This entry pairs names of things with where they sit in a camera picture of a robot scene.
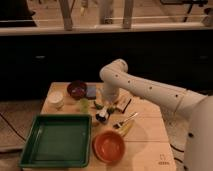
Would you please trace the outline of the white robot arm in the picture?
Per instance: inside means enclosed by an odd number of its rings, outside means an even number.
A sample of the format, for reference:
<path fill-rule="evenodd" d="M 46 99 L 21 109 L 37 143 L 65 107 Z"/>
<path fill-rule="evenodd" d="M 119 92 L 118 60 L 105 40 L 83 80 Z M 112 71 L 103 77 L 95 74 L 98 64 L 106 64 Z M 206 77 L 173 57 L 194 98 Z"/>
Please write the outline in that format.
<path fill-rule="evenodd" d="M 128 65 L 116 59 L 101 68 L 102 95 L 114 102 L 125 89 L 189 121 L 183 166 L 185 171 L 213 171 L 213 95 L 203 95 L 128 74 Z"/>

